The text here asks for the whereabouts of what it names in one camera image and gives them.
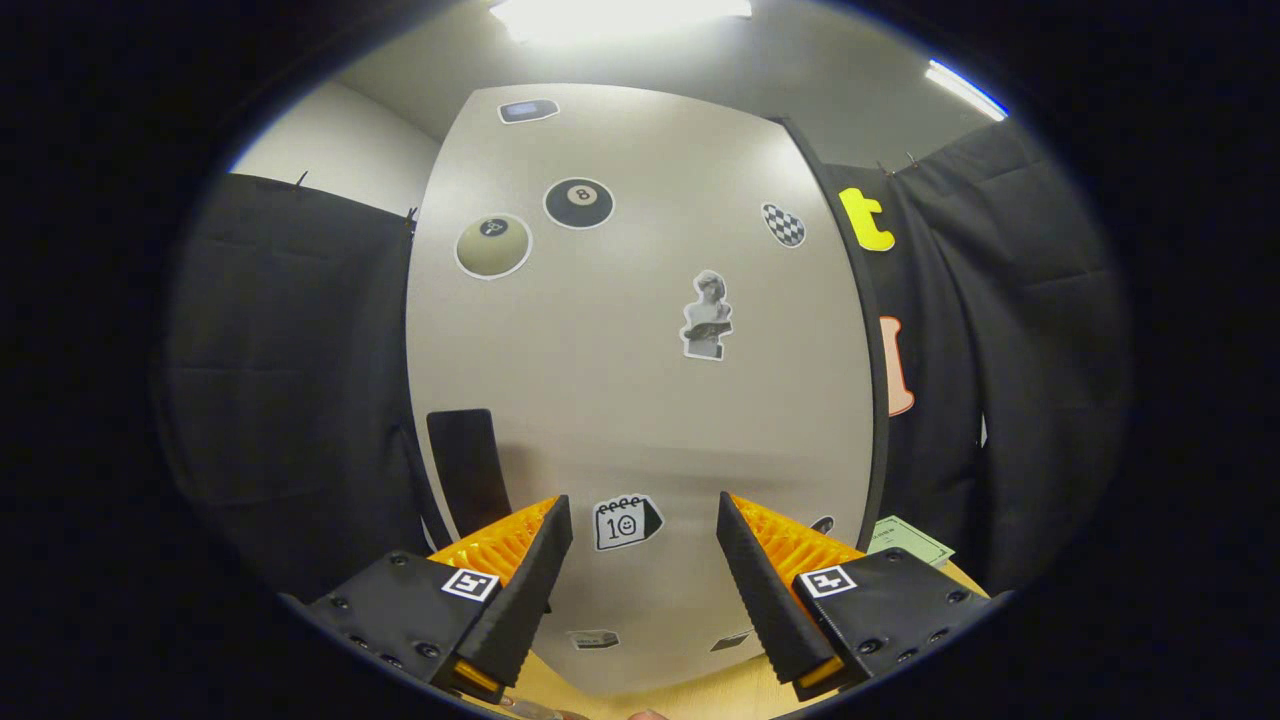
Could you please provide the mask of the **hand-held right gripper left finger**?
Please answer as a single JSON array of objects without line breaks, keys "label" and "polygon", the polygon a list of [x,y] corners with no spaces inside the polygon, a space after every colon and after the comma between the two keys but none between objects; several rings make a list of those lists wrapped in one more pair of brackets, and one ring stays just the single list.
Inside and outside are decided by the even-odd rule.
[{"label": "hand-held right gripper left finger", "polygon": [[429,556],[396,550],[300,616],[419,691],[498,703],[532,648],[573,542],[570,498],[532,503]]}]

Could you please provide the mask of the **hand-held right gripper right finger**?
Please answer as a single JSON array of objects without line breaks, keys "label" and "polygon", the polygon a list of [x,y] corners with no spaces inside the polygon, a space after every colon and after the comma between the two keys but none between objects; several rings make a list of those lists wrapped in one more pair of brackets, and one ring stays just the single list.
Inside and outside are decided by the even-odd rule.
[{"label": "hand-held right gripper right finger", "polygon": [[993,607],[904,548],[867,553],[728,492],[716,538],[777,679],[800,701],[918,664]]}]

